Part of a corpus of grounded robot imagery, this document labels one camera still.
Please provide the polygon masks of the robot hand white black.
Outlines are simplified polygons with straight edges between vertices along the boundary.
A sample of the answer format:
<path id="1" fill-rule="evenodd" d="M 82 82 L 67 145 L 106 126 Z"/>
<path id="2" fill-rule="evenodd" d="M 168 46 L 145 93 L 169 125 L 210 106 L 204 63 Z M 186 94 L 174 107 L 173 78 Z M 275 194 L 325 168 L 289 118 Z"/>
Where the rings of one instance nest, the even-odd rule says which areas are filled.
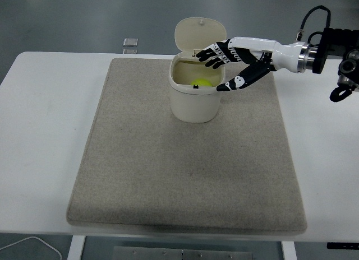
<path id="1" fill-rule="evenodd" d="M 282 45 L 259 38 L 234 37 L 209 45 L 196 54 L 206 67 L 218 69 L 228 63 L 243 62 L 247 65 L 231 80 L 216 87 L 219 92 L 244 89 L 271 71 L 282 68 L 297 73 L 303 43 Z"/>

